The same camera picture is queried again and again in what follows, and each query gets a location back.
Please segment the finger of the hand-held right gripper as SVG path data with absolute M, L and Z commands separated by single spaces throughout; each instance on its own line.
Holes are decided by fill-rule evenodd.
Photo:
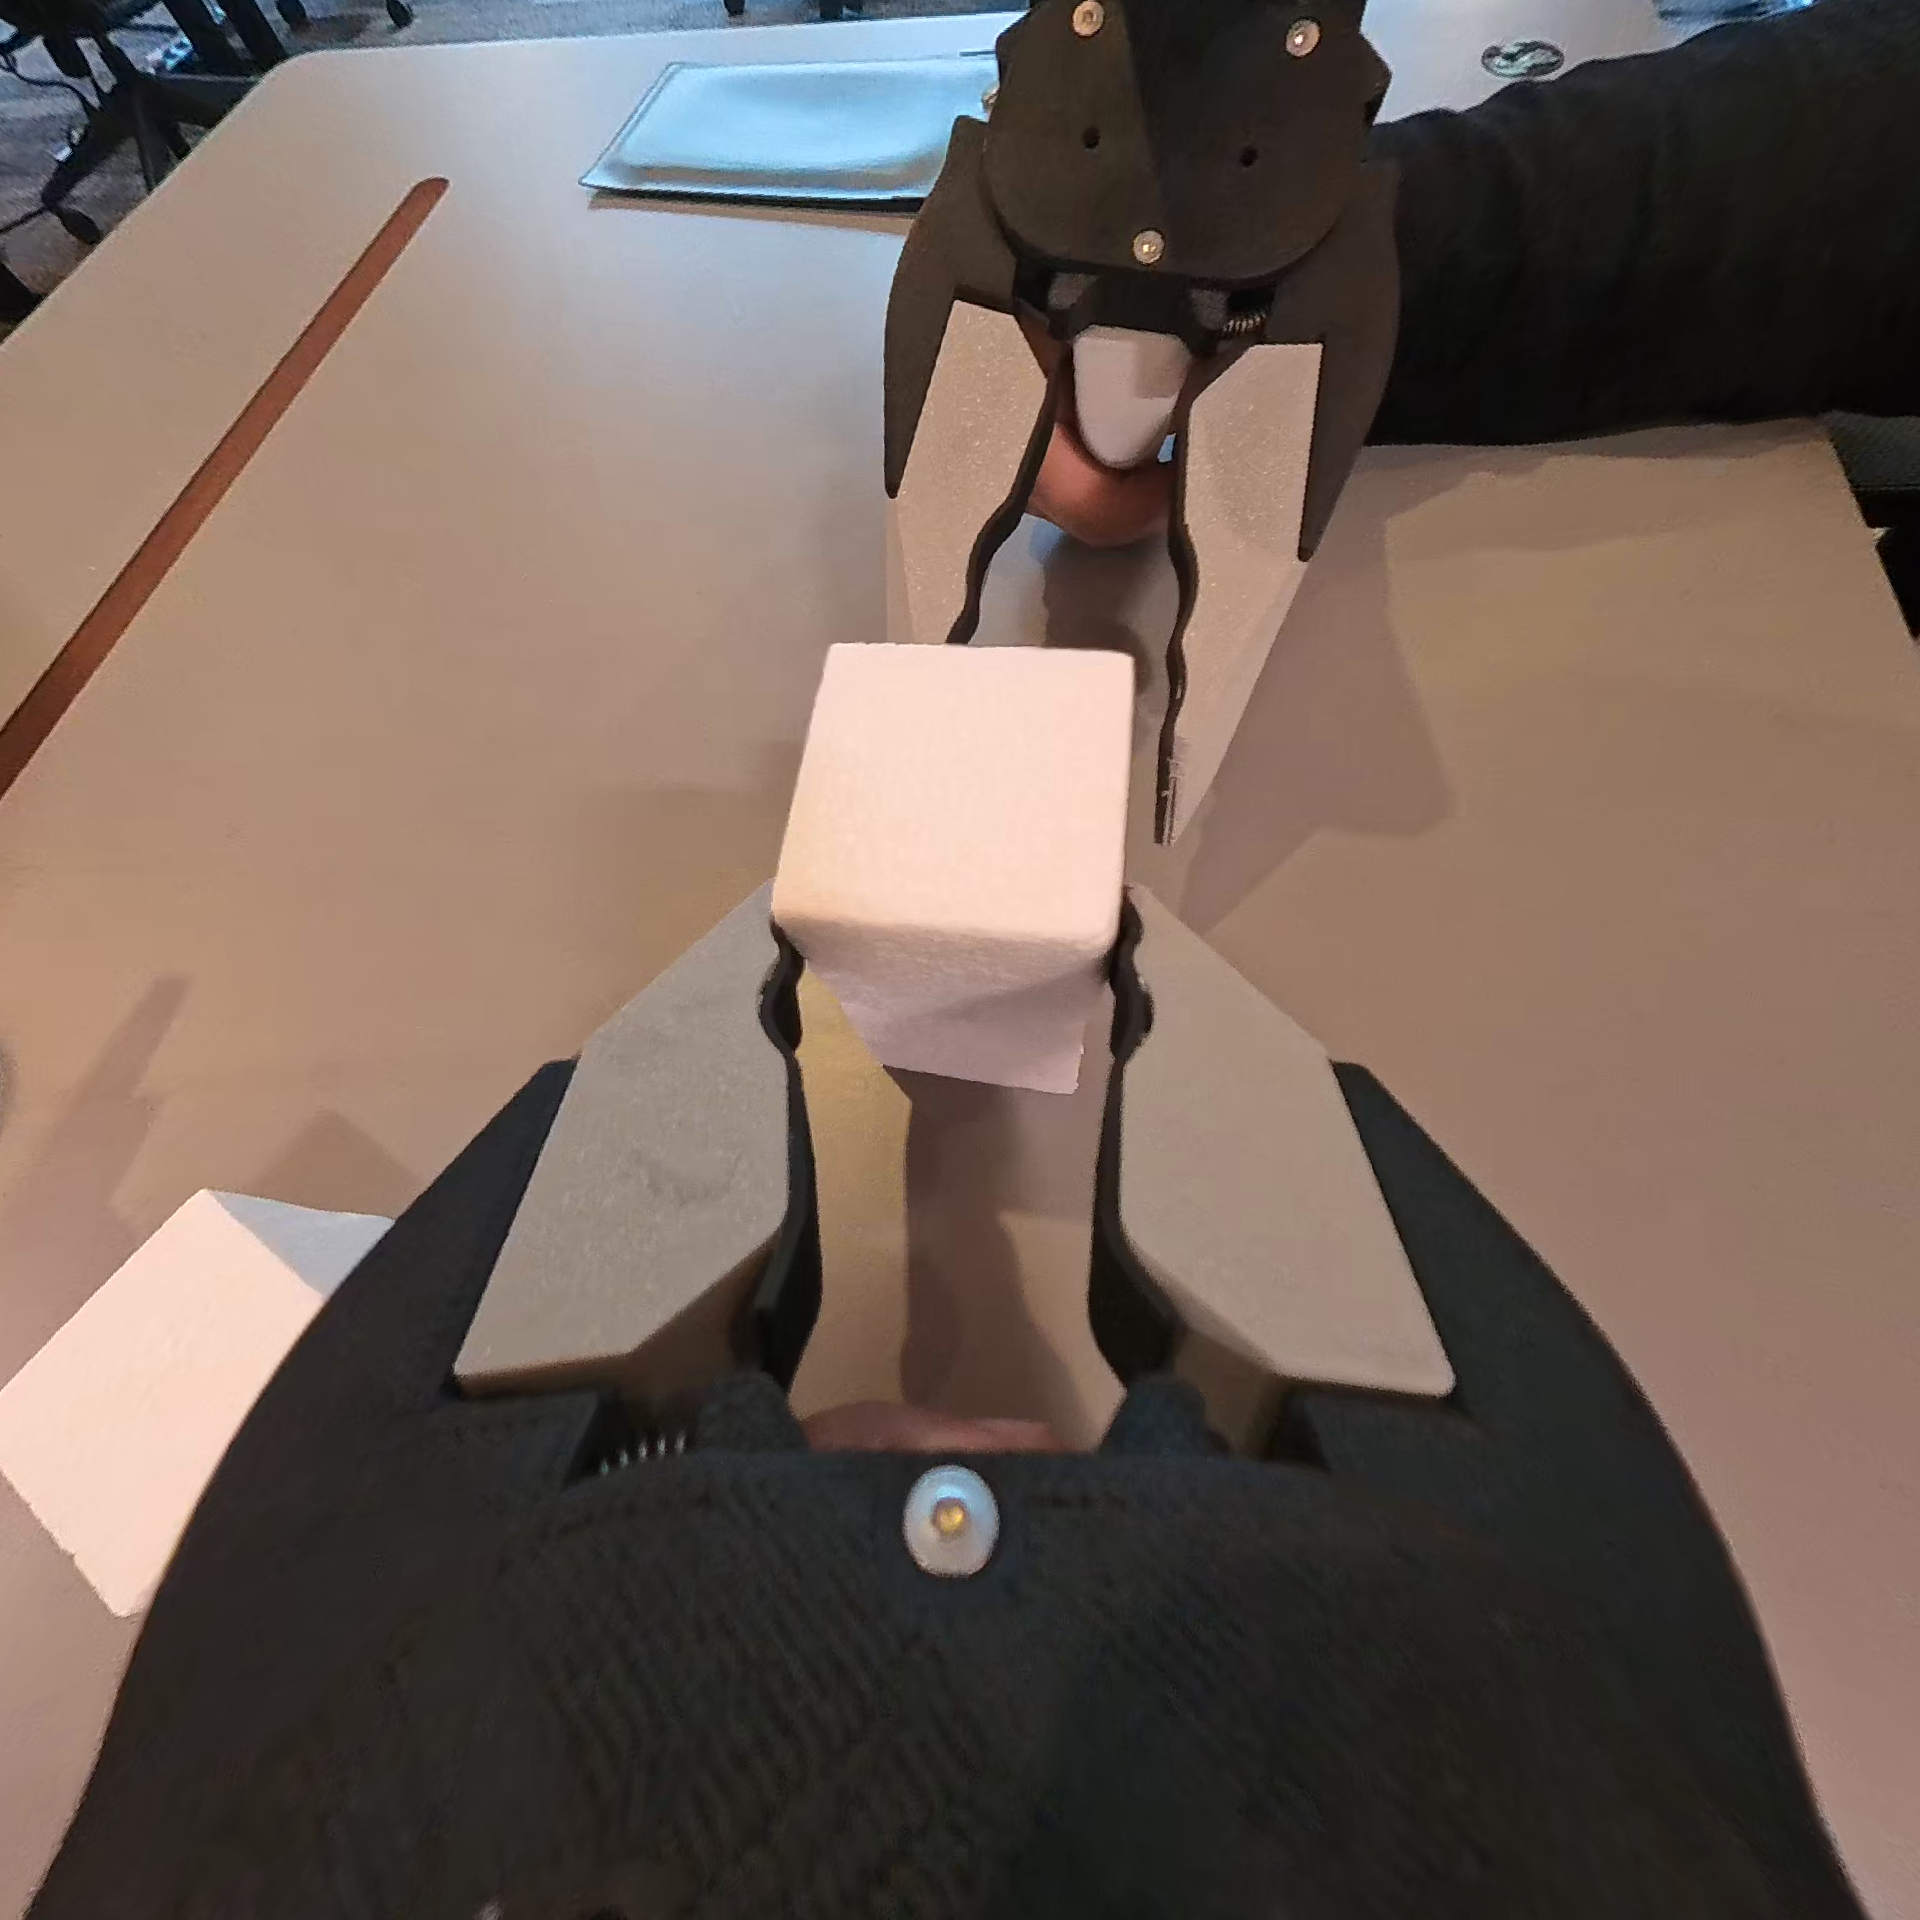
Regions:
M 894 642 L 967 642 L 1048 442 L 1053 389 L 1014 316 L 959 301 L 894 490 Z
M 1302 583 L 1318 342 L 1261 342 L 1200 389 L 1175 439 L 1167 551 L 1179 615 L 1167 645 L 1156 840 L 1192 822 Z

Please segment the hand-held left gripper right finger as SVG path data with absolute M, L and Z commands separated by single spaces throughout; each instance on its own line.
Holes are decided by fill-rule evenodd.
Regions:
M 1121 1384 L 1440 1400 L 1453 1369 L 1320 1041 L 1145 887 L 1111 956 L 1093 1337 Z

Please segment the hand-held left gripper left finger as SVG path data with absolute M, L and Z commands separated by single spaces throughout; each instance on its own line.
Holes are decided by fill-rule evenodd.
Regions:
M 764 881 L 588 1037 L 454 1359 L 463 1392 L 790 1389 L 825 1296 L 799 977 Z

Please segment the white foam cube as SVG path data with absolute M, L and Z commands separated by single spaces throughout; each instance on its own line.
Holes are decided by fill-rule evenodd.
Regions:
M 823 975 L 888 997 L 1093 974 L 1117 933 L 1134 729 L 1124 653 L 833 645 L 775 922 Z
M 150 1604 L 262 1386 L 388 1228 L 197 1190 L 5 1384 L 5 1478 L 111 1616 Z
M 1070 1094 L 1101 989 L 1089 975 L 931 999 L 852 975 L 823 975 L 857 1037 L 887 1071 Z

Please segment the person's right forearm black sleeve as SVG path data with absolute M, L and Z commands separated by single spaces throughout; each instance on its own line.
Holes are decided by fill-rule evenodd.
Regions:
M 1832 1 L 1372 133 L 1372 442 L 1918 412 L 1918 6 Z

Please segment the person's right hand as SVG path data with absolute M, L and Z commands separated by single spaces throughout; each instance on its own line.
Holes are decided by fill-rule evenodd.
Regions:
M 1052 428 L 1027 510 L 1093 548 L 1164 540 L 1172 501 L 1172 463 L 1101 463 L 1070 417 Z

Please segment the grey rectangular tray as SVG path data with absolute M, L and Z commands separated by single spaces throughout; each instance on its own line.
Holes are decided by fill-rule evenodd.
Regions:
M 982 117 L 990 52 L 875 62 L 670 63 L 588 189 L 665 201 L 915 208 L 952 120 Z

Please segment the black office chair base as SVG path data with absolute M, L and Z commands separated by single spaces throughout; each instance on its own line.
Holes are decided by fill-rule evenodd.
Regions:
M 184 40 L 177 63 L 139 63 L 119 34 L 161 12 Z M 72 191 L 108 159 L 132 150 L 145 186 L 188 154 L 188 133 L 217 127 L 231 108 L 281 60 L 281 30 L 307 25 L 299 1 L 5 1 L 5 72 L 32 40 L 52 60 L 51 84 L 79 104 L 79 129 L 24 209 L 5 220 L 14 232 L 51 220 L 84 247 L 102 238 L 72 208 Z

